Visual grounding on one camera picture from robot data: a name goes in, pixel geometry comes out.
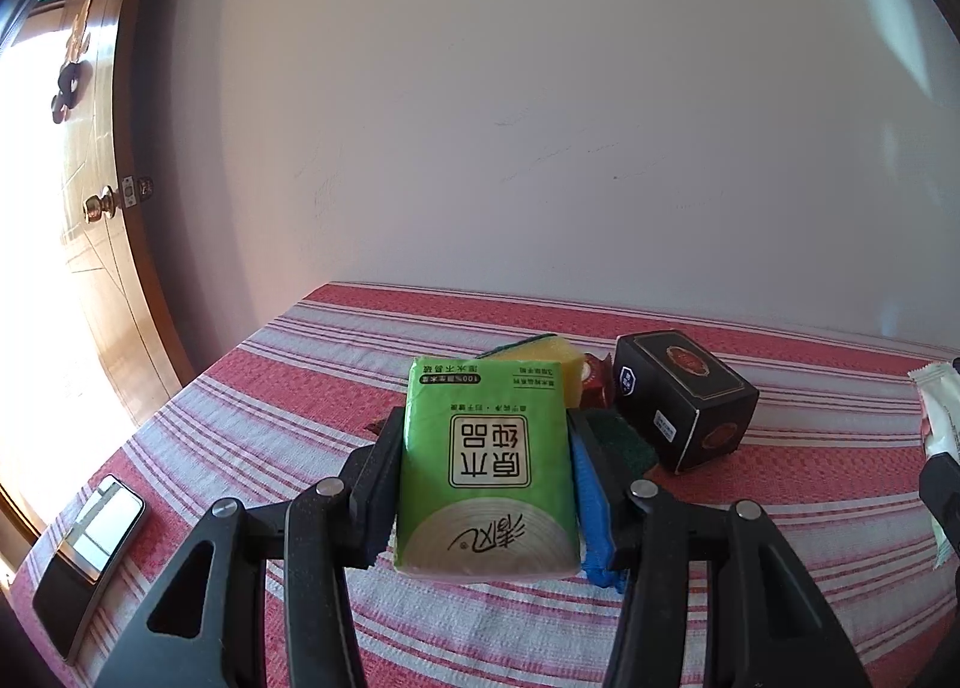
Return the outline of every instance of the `tissue packet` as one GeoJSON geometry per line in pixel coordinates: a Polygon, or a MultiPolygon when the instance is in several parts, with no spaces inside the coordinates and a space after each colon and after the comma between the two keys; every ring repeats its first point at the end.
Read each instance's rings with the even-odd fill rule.
{"type": "MultiPolygon", "coordinates": [[[[957,448],[960,447],[960,373],[949,363],[930,363],[907,376],[916,383],[923,405],[923,420],[920,421],[920,438],[923,453],[933,457],[949,453],[960,463],[957,448]]],[[[937,540],[935,567],[942,565],[953,552],[947,534],[933,520],[933,535],[937,540]]]]}
{"type": "Polygon", "coordinates": [[[408,576],[448,582],[579,571],[559,363],[414,363],[394,565],[408,576]]]}

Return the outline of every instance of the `green tissue pack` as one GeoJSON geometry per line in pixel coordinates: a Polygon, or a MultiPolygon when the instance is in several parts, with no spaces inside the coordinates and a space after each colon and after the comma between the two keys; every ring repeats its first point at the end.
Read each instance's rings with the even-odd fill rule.
{"type": "Polygon", "coordinates": [[[448,582],[579,571],[559,363],[416,359],[394,565],[448,582]]]}

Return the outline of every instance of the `red packet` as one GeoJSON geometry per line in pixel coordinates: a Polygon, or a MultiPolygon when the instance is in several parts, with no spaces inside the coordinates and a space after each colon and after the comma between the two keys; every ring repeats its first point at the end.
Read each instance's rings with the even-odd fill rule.
{"type": "Polygon", "coordinates": [[[588,352],[584,354],[584,393],[580,408],[609,408],[613,403],[613,358],[603,360],[588,352]]]}

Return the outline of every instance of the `black square box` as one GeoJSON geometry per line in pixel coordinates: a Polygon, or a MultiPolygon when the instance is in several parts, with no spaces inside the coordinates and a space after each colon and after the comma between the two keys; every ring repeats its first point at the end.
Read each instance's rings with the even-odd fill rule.
{"type": "Polygon", "coordinates": [[[732,453],[760,397],[678,330],[617,338],[613,383],[616,408],[675,473],[732,453]]]}

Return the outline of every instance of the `white snack wrapper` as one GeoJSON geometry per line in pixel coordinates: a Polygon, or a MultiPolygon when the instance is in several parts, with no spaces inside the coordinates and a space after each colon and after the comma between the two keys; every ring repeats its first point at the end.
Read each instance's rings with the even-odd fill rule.
{"type": "MultiPolygon", "coordinates": [[[[923,453],[933,457],[939,453],[949,453],[960,463],[960,373],[954,371],[949,363],[930,363],[907,376],[916,383],[923,402],[923,418],[929,424],[920,428],[923,438],[923,453]]],[[[947,534],[933,520],[933,535],[937,540],[937,559],[934,567],[941,566],[953,552],[947,541],[947,534]]]]}

